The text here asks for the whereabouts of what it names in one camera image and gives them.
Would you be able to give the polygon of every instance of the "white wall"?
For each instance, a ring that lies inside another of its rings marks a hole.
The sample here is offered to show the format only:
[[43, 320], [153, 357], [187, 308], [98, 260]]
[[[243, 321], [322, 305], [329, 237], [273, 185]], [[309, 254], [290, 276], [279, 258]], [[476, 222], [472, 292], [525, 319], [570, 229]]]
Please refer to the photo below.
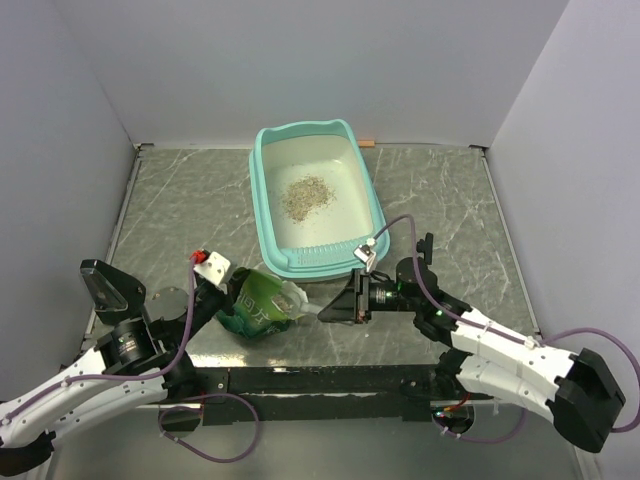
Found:
[[[640, 3], [571, 0], [489, 150], [545, 334], [603, 328], [640, 355]], [[633, 417], [638, 387], [606, 341]], [[607, 479], [637, 478], [640, 432], [612, 435]]]
[[489, 145], [566, 0], [54, 0], [134, 142]]
[[50, 0], [0, 2], [0, 399], [77, 353], [133, 148]]

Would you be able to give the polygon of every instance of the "litter box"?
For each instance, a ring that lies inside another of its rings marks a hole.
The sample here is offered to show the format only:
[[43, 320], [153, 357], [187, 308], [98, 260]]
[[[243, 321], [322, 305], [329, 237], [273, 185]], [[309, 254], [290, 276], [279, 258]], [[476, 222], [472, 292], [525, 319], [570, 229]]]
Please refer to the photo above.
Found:
[[[249, 157], [253, 208], [267, 267], [290, 279], [337, 278], [361, 268], [354, 249], [385, 224], [351, 127], [343, 120], [265, 128]], [[283, 196], [294, 182], [322, 179], [332, 198], [302, 221], [287, 214]], [[378, 239], [381, 259], [389, 233]]]

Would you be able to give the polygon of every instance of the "green bag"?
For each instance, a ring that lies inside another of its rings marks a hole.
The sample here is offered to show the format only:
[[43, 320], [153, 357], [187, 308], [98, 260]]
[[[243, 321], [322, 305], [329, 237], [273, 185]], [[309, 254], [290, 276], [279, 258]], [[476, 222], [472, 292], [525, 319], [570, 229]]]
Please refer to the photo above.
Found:
[[221, 310], [216, 318], [225, 329], [245, 338], [284, 332], [298, 318], [321, 310], [308, 302], [305, 291], [295, 283], [258, 270], [238, 268], [228, 289], [234, 300], [233, 314]]

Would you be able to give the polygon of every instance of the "gray marble surface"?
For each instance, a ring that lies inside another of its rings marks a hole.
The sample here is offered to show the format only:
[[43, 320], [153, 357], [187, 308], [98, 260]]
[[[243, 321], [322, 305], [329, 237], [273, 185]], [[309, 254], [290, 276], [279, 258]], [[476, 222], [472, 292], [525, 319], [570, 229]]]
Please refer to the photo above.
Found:
[[[145, 149], [113, 264], [149, 295], [186, 288], [187, 258], [205, 247], [239, 265], [266, 268], [260, 255], [248, 150]], [[533, 333], [524, 294], [487, 178], [482, 153], [453, 147], [363, 150], [387, 220], [415, 216], [435, 234], [433, 270], [442, 289], [524, 334]], [[391, 230], [378, 269], [393, 275], [408, 255], [409, 226]], [[345, 280], [302, 285], [326, 304]], [[98, 332], [104, 326], [97, 325]], [[207, 324], [187, 348], [196, 366], [393, 365], [437, 362], [445, 350], [413, 327], [411, 314], [376, 313], [368, 325], [303, 318], [289, 331], [247, 341]]]

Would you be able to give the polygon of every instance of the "plastic tub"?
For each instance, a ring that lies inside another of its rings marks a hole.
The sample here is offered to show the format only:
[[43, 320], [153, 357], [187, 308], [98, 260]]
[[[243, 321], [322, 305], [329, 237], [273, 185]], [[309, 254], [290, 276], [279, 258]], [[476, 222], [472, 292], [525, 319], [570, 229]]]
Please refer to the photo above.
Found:
[[[260, 249], [274, 273], [314, 281], [362, 267], [353, 250], [385, 221], [346, 122], [299, 122], [262, 130], [249, 171]], [[334, 199], [295, 222], [286, 214], [282, 197], [293, 182], [309, 175], [322, 178]], [[376, 251], [379, 258], [389, 251], [387, 232]]]

